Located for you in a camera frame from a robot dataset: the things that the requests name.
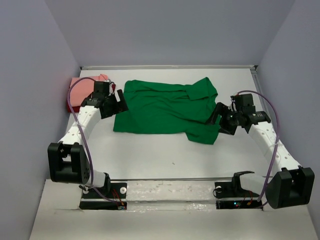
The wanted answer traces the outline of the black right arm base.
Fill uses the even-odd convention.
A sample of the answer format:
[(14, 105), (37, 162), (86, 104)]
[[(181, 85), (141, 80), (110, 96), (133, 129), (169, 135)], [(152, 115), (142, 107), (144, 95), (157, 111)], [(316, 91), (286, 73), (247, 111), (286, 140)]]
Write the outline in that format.
[(217, 210), (258, 209), (263, 205), (258, 194), (237, 188), (231, 181), (215, 182), (212, 194)]

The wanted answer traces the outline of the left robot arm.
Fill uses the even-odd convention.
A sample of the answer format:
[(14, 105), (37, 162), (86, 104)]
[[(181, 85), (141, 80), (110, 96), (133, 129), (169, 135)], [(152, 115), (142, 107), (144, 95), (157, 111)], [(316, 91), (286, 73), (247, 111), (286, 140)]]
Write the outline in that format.
[(74, 113), (74, 123), (57, 143), (47, 148), (50, 179), (56, 183), (79, 184), (104, 198), (110, 194), (111, 179), (108, 173), (93, 167), (88, 139), (96, 124), (103, 119), (128, 111), (122, 90), (108, 80), (94, 81), (93, 91)]

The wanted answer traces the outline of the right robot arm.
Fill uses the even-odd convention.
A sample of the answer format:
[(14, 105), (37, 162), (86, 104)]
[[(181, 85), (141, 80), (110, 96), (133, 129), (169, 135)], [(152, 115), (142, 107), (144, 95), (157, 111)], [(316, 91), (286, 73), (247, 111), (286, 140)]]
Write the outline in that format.
[(256, 142), (269, 161), (265, 176), (253, 171), (233, 174), (231, 181), (217, 182), (213, 195), (217, 199), (251, 197), (259, 207), (281, 209), (307, 205), (310, 202), (315, 173), (295, 160), (280, 140), (280, 122), (272, 124), (265, 111), (257, 111), (253, 90), (242, 90), (230, 97), (231, 104), (218, 102), (206, 121), (215, 123), (219, 133), (233, 136), (241, 127)]

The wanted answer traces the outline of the green t shirt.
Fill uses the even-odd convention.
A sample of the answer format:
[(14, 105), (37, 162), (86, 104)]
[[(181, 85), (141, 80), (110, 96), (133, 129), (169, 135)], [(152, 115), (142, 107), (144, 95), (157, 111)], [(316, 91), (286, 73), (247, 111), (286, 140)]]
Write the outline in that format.
[(124, 85), (128, 110), (115, 116), (113, 131), (141, 135), (184, 133), (191, 142), (212, 145), (219, 125), (206, 124), (218, 91), (208, 77), (193, 84), (129, 80)]

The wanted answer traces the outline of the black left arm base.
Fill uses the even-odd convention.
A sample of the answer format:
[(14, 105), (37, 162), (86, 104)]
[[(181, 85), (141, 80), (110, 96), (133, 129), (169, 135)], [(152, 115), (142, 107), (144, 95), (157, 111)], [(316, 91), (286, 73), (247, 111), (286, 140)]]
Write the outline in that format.
[(125, 211), (127, 210), (128, 184), (124, 181), (112, 181), (110, 190), (93, 188), (84, 185), (78, 186), (81, 189), (79, 208), (81, 210), (108, 210)]

